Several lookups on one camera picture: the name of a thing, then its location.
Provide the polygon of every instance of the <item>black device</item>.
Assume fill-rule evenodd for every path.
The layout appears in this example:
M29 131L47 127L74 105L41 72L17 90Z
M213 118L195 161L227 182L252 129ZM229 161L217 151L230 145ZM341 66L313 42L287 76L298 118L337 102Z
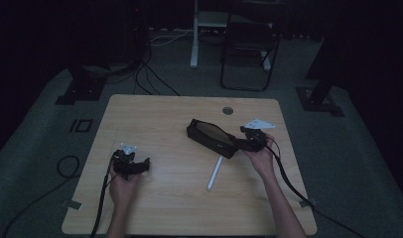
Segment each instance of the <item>black device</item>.
M267 145L267 136L260 129L240 127L246 139L237 139L218 126L193 119L187 127L189 138L230 159L238 150L259 152Z
M150 158L144 162L135 163L134 157L136 153L126 154L123 150L117 150L112 154L114 171L121 174L125 179L128 176L142 174L150 169Z

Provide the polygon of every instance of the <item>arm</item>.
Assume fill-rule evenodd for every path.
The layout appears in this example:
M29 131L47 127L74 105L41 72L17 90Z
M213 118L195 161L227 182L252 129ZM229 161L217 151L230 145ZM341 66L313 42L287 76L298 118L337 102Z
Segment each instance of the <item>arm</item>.
M271 148L273 141L269 139L267 144ZM270 206L273 210L277 237L306 237L300 221L292 210L276 179L272 153L267 148L257 153L244 153L248 156L254 169L263 180Z
M134 175L130 180L117 176L113 168L111 168L110 174L113 179L109 187L109 194L114 202L114 211L112 212L111 223L106 232L106 237L122 238L125 235L130 204L141 174Z

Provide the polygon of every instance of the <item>black stand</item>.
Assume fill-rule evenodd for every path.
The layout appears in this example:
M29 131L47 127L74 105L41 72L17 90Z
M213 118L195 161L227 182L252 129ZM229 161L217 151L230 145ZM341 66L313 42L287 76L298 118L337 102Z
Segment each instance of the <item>black stand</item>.
M319 81L314 89L310 87L296 87L298 96L305 111L330 112L332 116L344 117L339 106L336 106L329 91L332 85L326 81Z
M72 81L65 95L59 96L56 105L74 105L77 100L97 101L106 82L106 77L91 76L81 65L68 68Z

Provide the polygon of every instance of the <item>dark background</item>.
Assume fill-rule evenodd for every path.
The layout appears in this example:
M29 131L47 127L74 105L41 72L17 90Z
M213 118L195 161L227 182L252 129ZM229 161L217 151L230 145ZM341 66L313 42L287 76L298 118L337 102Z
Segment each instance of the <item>dark background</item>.
M124 36L124 28L138 22L127 12L136 2L0 0L0 149L47 82L72 62L134 60L120 52L133 37ZM193 26L193 1L144 2L155 30ZM222 11L230 3L200 2L202 10ZM295 37L324 39L307 78L349 92L403 190L403 0L290 4Z

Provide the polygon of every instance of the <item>gray carpet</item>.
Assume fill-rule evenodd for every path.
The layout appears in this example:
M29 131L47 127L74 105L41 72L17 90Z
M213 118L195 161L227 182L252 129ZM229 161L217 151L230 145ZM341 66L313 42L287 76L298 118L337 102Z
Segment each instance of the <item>gray carpet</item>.
M331 91L345 117L306 112L302 108L295 87L314 87L317 83L305 80L305 76L321 43L300 39L283 41L270 87L263 92L247 92L220 87L220 47L213 44L220 41L209 35L201 39L197 69L190 68L191 38L153 47L149 66L184 96L277 99L307 192L318 202L317 209L365 237L403 237L403 196L348 94L336 87ZM153 74L148 72L148 75L157 91L174 95ZM266 73L261 68L246 68L240 74L243 75L256 78L265 77ZM148 84L145 70L140 72L139 79L156 94ZM65 180L57 171L59 159L77 156L78 173L81 172L109 97L117 93L131 94L135 87L132 76L113 76L108 79L99 101L55 105L70 80L68 72L62 71L48 83L0 153L0 237L23 208ZM136 87L135 94L146 92ZM74 120L88 119L93 120L89 132L70 132ZM65 160L61 168L70 174L74 160ZM72 198L77 182L77 178L68 181L30 207L13 223L8 237L86 237L65 235L62 231L67 212L64 202ZM312 237L355 237L321 216L316 215L316 221L318 232Z

